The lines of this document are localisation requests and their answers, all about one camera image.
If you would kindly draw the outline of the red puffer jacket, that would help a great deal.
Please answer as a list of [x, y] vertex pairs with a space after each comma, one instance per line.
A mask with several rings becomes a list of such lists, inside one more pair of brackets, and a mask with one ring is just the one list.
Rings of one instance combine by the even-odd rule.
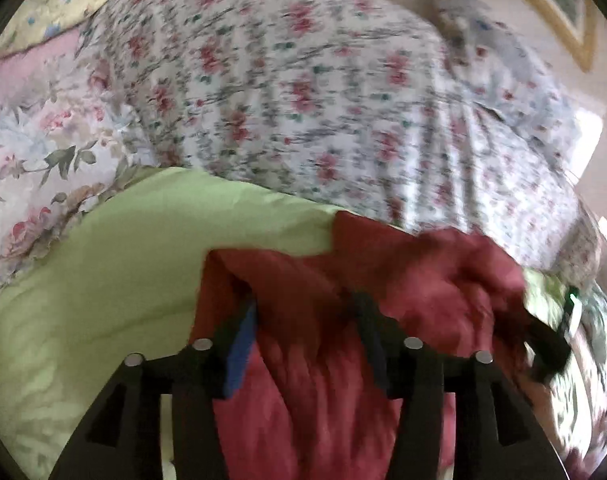
[[346, 211], [317, 256], [266, 249], [209, 252], [194, 338], [248, 302], [258, 328], [247, 375], [214, 412], [234, 479], [380, 479], [399, 404], [375, 384], [351, 307], [372, 297], [407, 335], [453, 356], [499, 354], [524, 365], [526, 284], [491, 238], [454, 229], [413, 236]]

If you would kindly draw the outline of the light green bed sheet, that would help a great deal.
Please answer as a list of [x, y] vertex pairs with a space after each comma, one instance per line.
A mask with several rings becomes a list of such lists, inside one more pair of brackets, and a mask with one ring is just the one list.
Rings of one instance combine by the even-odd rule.
[[335, 208], [196, 170], [148, 170], [0, 292], [0, 440], [45, 479], [129, 353], [183, 348], [220, 247], [324, 252]]

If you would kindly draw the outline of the large floral blanket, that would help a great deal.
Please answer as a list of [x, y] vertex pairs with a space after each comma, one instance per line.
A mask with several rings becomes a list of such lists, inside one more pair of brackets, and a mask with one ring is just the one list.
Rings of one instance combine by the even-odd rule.
[[0, 101], [0, 290], [155, 162], [104, 60], [48, 63]]

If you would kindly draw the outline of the blue grey floral pillow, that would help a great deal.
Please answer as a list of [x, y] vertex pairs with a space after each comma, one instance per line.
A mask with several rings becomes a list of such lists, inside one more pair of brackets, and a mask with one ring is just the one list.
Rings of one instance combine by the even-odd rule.
[[433, 0], [452, 72], [474, 101], [499, 116], [552, 164], [579, 138], [573, 106], [549, 64], [480, 0]]

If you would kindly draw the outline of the rose pattern white quilt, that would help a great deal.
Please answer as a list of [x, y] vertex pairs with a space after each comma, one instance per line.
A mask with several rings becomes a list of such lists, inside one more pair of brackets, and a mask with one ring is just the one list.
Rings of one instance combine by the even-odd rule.
[[602, 243], [551, 163], [477, 104], [437, 26], [387, 0], [109, 0], [84, 27], [163, 166], [419, 232], [493, 238], [583, 286]]

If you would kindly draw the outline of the pink sheet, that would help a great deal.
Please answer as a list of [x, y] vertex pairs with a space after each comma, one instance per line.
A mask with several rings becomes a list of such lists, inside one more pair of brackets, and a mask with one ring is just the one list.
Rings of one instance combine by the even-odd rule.
[[80, 27], [75, 27], [29, 50], [0, 58], [0, 100], [16, 93], [44, 64], [73, 52], [79, 36]]

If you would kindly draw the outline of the yellow floral pillow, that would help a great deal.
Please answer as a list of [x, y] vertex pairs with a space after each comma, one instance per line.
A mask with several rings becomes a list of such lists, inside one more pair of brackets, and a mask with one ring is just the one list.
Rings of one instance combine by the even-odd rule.
[[0, 58], [28, 50], [80, 25], [108, 0], [23, 0], [0, 34]]

